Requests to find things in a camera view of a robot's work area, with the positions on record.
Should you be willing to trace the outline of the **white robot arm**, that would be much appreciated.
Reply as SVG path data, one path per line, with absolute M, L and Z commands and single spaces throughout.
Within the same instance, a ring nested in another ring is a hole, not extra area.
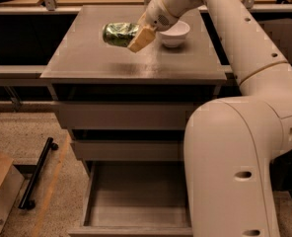
M 183 159 L 193 237 L 280 237 L 269 163 L 292 150 L 292 66 L 240 0 L 152 0 L 137 52 L 205 4 L 240 88 L 189 118 Z

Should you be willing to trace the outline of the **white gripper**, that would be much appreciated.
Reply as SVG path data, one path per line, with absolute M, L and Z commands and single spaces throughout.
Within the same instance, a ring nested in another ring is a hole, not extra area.
M 176 22 L 177 18 L 172 16 L 167 11 L 162 0 L 152 0 L 148 4 L 145 13 L 143 13 L 143 15 L 138 20 L 139 25 L 145 26 L 142 26 L 138 30 L 136 36 L 132 39 L 127 48 L 134 53 L 140 51 L 155 39 L 156 31 L 167 31 Z

